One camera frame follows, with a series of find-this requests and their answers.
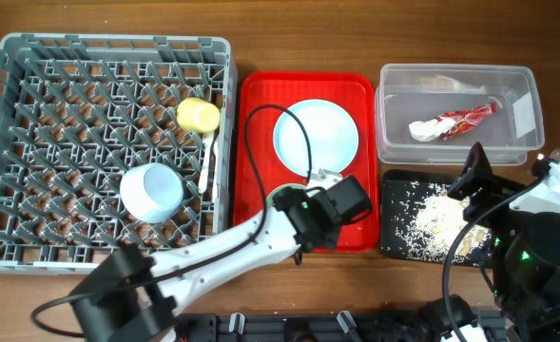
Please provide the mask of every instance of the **brown table top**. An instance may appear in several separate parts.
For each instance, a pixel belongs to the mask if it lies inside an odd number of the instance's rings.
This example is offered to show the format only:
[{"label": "brown table top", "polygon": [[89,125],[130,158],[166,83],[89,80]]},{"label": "brown table top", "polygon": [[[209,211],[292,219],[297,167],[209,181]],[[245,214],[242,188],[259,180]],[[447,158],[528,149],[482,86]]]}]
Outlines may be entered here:
[{"label": "brown table top", "polygon": [[[240,80],[255,70],[354,71],[378,84],[388,63],[464,63],[529,67],[546,128],[544,153],[560,148],[560,3],[548,1],[194,1],[0,0],[0,40],[10,32],[204,35],[226,38]],[[529,182],[531,165],[496,172]],[[390,169],[380,166],[380,174]],[[459,167],[407,169],[456,172]],[[262,267],[222,285],[192,313],[329,314],[416,307],[441,296],[442,266],[362,255],[305,256]],[[0,341],[57,341],[29,312],[67,294],[81,276],[0,275]],[[492,305],[476,269],[455,267],[452,289],[473,306]],[[69,307],[44,314],[76,330]]]}]

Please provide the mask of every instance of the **white label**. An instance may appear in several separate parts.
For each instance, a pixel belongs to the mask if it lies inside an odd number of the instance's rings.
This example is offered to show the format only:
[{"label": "white label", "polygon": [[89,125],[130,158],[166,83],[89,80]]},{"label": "white label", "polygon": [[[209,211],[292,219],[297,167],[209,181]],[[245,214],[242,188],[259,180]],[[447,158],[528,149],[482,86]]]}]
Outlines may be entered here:
[{"label": "white label", "polygon": [[516,126],[516,139],[535,129],[535,118],[533,117],[533,99],[531,94],[521,97],[512,105],[514,110],[514,124]]}]

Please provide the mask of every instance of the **gray dish rack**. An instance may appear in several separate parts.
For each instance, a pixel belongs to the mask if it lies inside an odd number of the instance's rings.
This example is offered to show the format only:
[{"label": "gray dish rack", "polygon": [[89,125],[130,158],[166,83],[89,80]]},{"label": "gray dish rack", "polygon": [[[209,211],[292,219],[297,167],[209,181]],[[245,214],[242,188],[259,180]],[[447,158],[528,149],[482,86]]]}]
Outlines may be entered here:
[{"label": "gray dish rack", "polygon": [[[222,38],[14,33],[0,45],[0,273],[86,274],[116,248],[180,248],[227,228],[237,68]],[[187,97],[222,111],[212,185]],[[123,172],[162,162],[183,179],[172,219],[132,217]]]}]

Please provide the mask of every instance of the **plate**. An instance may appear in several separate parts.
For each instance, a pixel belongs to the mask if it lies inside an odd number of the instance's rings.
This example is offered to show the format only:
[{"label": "plate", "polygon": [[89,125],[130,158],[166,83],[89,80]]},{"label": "plate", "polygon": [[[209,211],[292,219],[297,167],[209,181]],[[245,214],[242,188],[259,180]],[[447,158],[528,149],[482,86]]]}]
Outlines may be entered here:
[{"label": "plate", "polygon": [[[313,169],[341,172],[357,153],[356,123],[340,106],[324,100],[306,100],[288,108],[302,122],[311,144]],[[307,176],[307,145],[299,124],[286,113],[276,122],[273,146],[280,161],[292,172]]]}]

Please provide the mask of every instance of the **clear plastic container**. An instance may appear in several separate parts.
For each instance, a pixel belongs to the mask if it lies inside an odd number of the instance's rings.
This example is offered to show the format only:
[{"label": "clear plastic container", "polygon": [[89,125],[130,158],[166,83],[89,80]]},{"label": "clear plastic container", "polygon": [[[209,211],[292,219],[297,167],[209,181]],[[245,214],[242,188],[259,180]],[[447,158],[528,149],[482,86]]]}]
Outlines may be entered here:
[{"label": "clear plastic container", "polygon": [[[470,132],[419,142],[409,124],[448,111],[501,108]],[[377,89],[377,148],[386,163],[462,164],[481,142],[494,165],[519,165],[544,145],[544,125],[531,71],[523,66],[386,65]]]}]

